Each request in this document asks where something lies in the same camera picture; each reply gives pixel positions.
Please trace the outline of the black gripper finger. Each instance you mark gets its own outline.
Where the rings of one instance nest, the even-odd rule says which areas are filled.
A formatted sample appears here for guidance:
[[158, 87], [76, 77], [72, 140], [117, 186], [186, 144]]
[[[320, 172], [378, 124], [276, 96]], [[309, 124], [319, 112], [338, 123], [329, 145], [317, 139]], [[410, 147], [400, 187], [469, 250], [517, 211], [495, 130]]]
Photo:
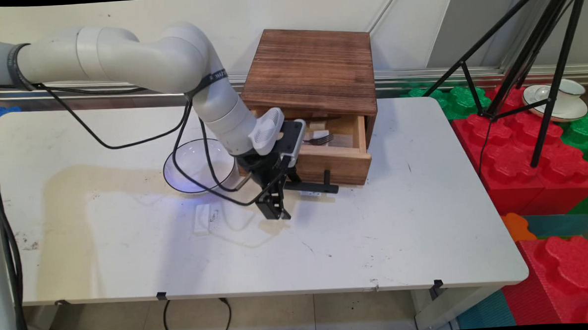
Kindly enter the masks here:
[[272, 186], [274, 213], [277, 220], [292, 219], [292, 216], [284, 205], [284, 184], [285, 182], [283, 181], [277, 181], [275, 185]]
[[281, 217], [280, 194], [266, 191], [254, 203], [261, 214], [268, 220], [278, 220]]

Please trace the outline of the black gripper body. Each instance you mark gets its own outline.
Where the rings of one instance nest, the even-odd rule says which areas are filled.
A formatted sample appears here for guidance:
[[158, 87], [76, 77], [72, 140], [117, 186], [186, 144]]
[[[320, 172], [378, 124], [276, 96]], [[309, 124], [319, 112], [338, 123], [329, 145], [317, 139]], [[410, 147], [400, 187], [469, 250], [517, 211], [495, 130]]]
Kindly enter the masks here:
[[301, 183], [301, 177], [297, 174], [296, 167], [281, 167], [281, 155], [279, 153], [269, 153], [265, 156], [246, 153], [236, 156], [236, 163], [240, 174], [245, 173], [245, 178], [237, 185], [238, 190], [249, 180], [253, 180], [260, 185], [261, 189], [265, 189], [272, 180], [277, 179], [268, 188], [266, 194], [278, 196], [282, 193], [286, 180], [289, 179], [292, 183]]

